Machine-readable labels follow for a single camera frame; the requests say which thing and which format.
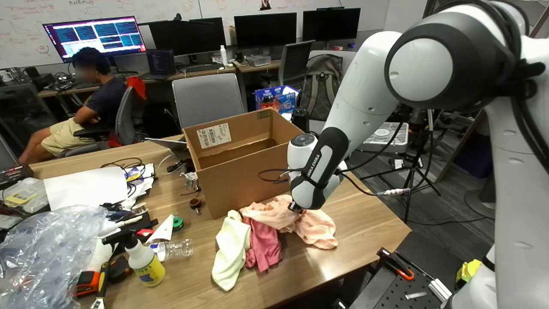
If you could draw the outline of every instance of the tape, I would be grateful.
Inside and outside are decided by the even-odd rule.
[[[179,230],[182,230],[184,229],[184,218],[180,218],[180,217],[174,217],[174,232],[179,232]]]

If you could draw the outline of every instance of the white label on box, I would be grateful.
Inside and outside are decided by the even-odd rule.
[[[220,146],[220,145],[227,145],[227,143],[232,141],[227,122],[213,126],[213,127],[199,129],[196,134],[199,138],[199,143],[201,143],[203,150],[213,148],[213,146]]]

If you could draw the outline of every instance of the bottle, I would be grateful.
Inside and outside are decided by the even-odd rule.
[[[136,239],[136,236],[129,237],[124,248],[129,253],[129,266],[139,275],[143,284],[156,287],[165,280],[165,266],[150,248]]]
[[[220,47],[222,64],[227,67],[227,50],[225,45]]]

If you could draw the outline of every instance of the pink cloth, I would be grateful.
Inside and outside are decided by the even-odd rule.
[[[244,217],[251,225],[251,249],[246,251],[246,266],[258,266],[259,273],[268,272],[282,260],[276,229]]]
[[[335,239],[337,224],[325,212],[313,210],[299,215],[288,210],[290,203],[292,198],[282,194],[266,205],[252,203],[251,206],[242,208],[240,213],[280,232],[297,232],[309,246],[319,249],[338,248],[338,241]]]

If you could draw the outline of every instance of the yellow bottle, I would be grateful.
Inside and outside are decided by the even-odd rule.
[[[158,256],[146,246],[143,246],[136,237],[126,244],[129,253],[129,265],[138,273],[139,280],[148,287],[156,287],[165,280],[165,266],[160,263]]]

